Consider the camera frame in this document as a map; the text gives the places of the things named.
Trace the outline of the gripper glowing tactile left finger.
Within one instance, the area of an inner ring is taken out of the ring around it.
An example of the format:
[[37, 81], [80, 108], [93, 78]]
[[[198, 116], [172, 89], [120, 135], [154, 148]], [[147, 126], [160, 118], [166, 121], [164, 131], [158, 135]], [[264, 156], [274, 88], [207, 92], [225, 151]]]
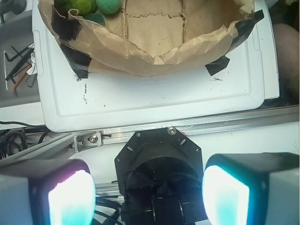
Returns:
[[90, 225], [96, 188], [80, 159], [3, 159], [2, 225]]

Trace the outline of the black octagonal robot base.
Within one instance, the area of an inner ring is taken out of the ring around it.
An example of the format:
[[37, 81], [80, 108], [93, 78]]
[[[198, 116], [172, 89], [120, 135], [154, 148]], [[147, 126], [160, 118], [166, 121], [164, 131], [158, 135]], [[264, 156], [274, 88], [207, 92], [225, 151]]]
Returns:
[[202, 149], [174, 127], [135, 132], [115, 158], [127, 225], [194, 225], [207, 219]]

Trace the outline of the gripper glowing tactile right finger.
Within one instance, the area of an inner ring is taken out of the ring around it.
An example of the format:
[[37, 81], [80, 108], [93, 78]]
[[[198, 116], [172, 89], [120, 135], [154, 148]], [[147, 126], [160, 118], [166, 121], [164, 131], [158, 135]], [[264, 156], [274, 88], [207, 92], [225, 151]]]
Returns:
[[298, 225], [298, 154], [212, 155], [205, 167], [202, 196], [213, 225]]

